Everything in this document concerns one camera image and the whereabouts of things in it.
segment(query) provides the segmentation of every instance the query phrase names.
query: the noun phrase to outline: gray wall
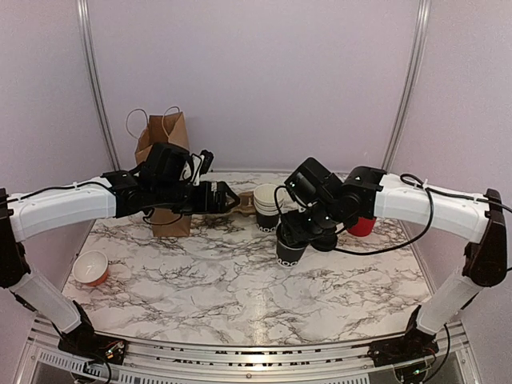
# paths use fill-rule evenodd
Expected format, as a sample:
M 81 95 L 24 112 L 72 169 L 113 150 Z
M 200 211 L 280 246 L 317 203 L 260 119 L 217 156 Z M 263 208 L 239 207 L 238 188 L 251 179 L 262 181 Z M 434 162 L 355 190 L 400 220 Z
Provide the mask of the gray wall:
M 380 166 L 419 1 L 91 0 L 106 111 L 124 167 L 135 107 L 179 105 L 215 169 Z M 143 127 L 141 115 L 131 121 Z
M 0 2 L 0 186 L 32 191 L 109 169 L 78 33 L 75 3 Z M 27 258 L 62 286 L 87 224 L 26 242 Z M 12 382 L 32 315 L 0 290 L 0 372 Z
M 433 2 L 422 72 L 393 172 L 410 171 L 456 190 L 493 187 L 512 204 L 510 20 L 512 2 Z M 511 217 L 506 219 L 510 227 Z M 439 232 L 419 242 L 436 286 L 464 263 L 464 245 Z M 510 382 L 512 276 L 480 294 L 462 319 L 483 382 Z

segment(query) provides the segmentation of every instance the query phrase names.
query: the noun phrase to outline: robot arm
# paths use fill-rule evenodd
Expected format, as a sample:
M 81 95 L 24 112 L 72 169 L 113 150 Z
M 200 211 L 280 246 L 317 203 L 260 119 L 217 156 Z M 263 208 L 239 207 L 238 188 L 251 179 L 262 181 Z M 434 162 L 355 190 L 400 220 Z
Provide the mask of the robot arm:
M 110 172 L 32 194 L 7 196 L 6 190 L 0 190 L 0 286 L 52 321 L 62 335 L 60 349 L 87 357 L 104 355 L 112 363 L 122 363 L 126 343 L 96 334 L 83 308 L 28 266 L 22 242 L 61 226 L 140 211 L 148 214 L 155 207 L 185 215 L 227 212 L 239 204 L 238 196 L 224 182 L 199 180 L 212 160 L 207 151 L 189 154 L 159 143 L 132 171 Z
M 496 286 L 506 276 L 505 220 L 495 190 L 483 195 L 431 187 L 436 193 L 431 192 L 430 212 L 427 185 L 411 186 L 397 175 L 364 166 L 355 168 L 342 182 L 314 158 L 305 160 L 285 186 L 305 208 L 282 216 L 278 238 L 285 246 L 309 243 L 316 250 L 333 250 L 339 223 L 351 227 L 359 218 L 380 217 L 425 225 L 431 214 L 432 227 L 469 241 L 463 269 L 456 269 L 431 300 L 412 313 L 405 335 L 370 344 L 369 356 L 376 366 L 438 352 L 434 338 L 444 324 L 481 290 Z

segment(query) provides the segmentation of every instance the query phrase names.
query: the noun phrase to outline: red cup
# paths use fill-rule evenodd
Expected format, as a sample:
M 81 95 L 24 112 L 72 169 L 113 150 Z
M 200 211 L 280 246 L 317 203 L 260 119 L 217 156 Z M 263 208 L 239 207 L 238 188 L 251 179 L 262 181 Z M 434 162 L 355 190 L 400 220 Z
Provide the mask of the red cup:
M 359 218 L 358 223 L 352 228 L 348 229 L 348 233 L 359 238 L 364 238 L 365 236 L 371 234 L 376 221 L 377 218 Z
M 99 286 L 109 275 L 109 259 L 99 250 L 85 252 L 74 262 L 72 274 L 77 282 Z

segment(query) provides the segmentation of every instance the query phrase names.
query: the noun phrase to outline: marble table surface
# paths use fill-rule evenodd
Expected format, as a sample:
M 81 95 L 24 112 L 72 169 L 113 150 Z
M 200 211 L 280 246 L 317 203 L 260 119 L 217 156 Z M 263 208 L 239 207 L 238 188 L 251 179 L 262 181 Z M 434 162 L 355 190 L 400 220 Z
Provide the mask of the marble table surface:
M 236 192 L 287 174 L 216 173 Z M 339 245 L 374 250 L 404 242 L 397 222 L 378 220 L 366 238 Z M 100 250 L 110 276 L 91 288 L 72 275 L 64 294 L 83 305 L 97 330 L 125 336 L 231 345 L 336 342 L 403 331 L 430 296 L 409 247 L 376 256 L 320 253 L 276 262 L 275 235 L 255 217 L 197 216 L 189 238 L 153 238 L 141 215 L 98 220 L 82 252 Z

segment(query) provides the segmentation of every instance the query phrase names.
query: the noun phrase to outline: paper cup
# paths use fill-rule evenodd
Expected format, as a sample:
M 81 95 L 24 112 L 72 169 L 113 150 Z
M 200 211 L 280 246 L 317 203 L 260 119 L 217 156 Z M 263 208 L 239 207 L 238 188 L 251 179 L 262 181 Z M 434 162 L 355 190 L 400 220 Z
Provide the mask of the paper cup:
M 90 250 L 78 256 L 73 264 L 73 277 L 87 286 L 98 286 L 109 274 L 109 259 L 99 250 Z
M 364 238 L 365 236 L 371 234 L 371 231 L 374 229 L 376 221 L 376 218 L 359 218 L 358 223 L 352 228 L 349 228 L 347 232 L 349 234 L 352 234 L 353 236 Z
M 256 208 L 256 224 L 261 232 L 274 232 L 278 227 L 279 213 L 260 211 Z
M 268 214 L 276 214 L 278 212 L 276 206 L 262 206 L 259 202 L 254 202 L 254 208 L 260 212 L 266 212 Z
M 277 237 L 278 241 L 276 244 L 276 259 L 278 260 L 278 264 L 280 266 L 284 266 L 285 268 L 291 268 L 293 266 L 296 266 L 300 261 L 301 257 L 304 255 L 308 243 L 304 242 L 301 244 L 288 246 L 283 241 L 281 234 L 281 225 L 279 225 L 277 228 Z
M 260 206 L 275 207 L 274 192 L 278 188 L 275 184 L 261 184 L 254 190 L 254 201 Z M 278 203 L 281 206 L 284 203 L 286 192 L 284 189 L 278 191 Z

